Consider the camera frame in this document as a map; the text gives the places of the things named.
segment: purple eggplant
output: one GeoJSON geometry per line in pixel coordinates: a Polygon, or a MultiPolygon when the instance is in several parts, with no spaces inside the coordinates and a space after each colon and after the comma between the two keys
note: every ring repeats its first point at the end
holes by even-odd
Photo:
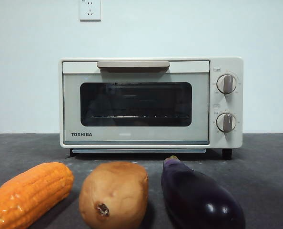
{"type": "Polygon", "coordinates": [[[164,160],[161,182],[165,205],[181,228],[245,228],[243,210],[232,194],[176,156],[164,160]]]}

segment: corn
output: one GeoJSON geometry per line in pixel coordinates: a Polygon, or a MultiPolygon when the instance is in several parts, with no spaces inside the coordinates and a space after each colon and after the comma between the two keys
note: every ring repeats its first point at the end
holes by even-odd
{"type": "Polygon", "coordinates": [[[0,187],[0,229],[25,229],[66,198],[74,176],[59,162],[37,165],[0,187]]]}

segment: control knob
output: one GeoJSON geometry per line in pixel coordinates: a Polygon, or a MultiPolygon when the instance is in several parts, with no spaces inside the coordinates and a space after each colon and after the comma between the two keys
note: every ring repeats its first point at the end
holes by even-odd
{"type": "Polygon", "coordinates": [[[222,75],[217,81],[219,91],[224,94],[232,93],[236,89],[236,84],[236,79],[231,74],[222,75]]]}
{"type": "Polygon", "coordinates": [[[232,114],[224,113],[217,118],[216,124],[219,130],[221,130],[224,133],[228,133],[235,128],[236,119],[232,114]]]}

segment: dark surface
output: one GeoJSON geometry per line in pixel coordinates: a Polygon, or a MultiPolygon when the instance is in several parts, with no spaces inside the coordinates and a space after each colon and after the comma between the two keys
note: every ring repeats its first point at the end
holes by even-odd
{"type": "MultiPolygon", "coordinates": [[[[100,163],[126,160],[144,166],[149,174],[149,204],[141,229],[173,229],[161,189],[162,162],[170,155],[78,155],[59,145],[57,134],[0,134],[0,186],[27,169],[44,162],[65,163],[74,173],[70,195],[34,223],[31,229],[87,229],[78,197],[86,176],[100,163]]],[[[221,150],[206,154],[177,154],[190,168],[202,172],[228,189],[240,202],[247,229],[283,229],[283,134],[245,134],[243,146],[232,160],[222,160],[221,150]]]]}

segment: oven window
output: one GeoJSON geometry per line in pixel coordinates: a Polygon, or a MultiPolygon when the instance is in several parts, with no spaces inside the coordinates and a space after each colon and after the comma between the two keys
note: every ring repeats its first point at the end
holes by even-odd
{"type": "Polygon", "coordinates": [[[189,83],[83,83],[84,126],[189,126],[189,83]]]}

